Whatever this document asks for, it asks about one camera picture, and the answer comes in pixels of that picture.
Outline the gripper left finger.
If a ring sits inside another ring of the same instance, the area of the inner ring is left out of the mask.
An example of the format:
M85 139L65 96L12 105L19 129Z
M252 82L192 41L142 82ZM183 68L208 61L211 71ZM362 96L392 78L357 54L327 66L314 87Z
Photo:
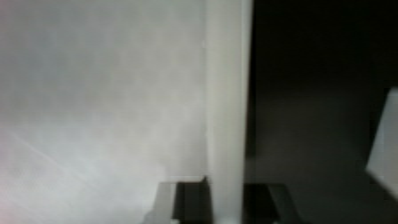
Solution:
M179 224L174 217L176 184L161 182L156 188L153 208L144 216L142 224Z

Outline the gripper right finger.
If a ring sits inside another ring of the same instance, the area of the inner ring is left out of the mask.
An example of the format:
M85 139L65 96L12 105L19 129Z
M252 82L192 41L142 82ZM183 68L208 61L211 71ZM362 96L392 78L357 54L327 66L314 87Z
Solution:
M279 224L307 224L298 214L288 187L282 184L270 184L268 191L279 214Z

